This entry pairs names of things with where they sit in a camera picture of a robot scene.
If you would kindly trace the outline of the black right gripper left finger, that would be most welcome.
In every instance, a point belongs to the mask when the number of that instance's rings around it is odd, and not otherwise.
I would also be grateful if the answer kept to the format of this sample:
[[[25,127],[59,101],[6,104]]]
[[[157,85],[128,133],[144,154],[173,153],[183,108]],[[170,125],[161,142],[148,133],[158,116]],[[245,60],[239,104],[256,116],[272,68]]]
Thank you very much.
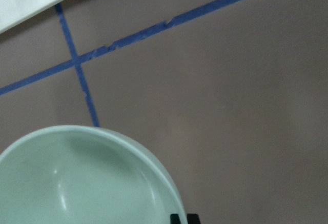
[[[181,224],[179,214],[171,214],[170,215],[170,224]]]

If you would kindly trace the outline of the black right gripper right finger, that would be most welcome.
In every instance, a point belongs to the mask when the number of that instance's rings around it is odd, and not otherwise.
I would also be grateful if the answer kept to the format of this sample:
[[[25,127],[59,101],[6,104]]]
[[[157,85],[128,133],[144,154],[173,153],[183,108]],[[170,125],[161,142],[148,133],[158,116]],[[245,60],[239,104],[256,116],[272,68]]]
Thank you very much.
[[[195,213],[187,214],[188,224],[199,224],[199,215]]]

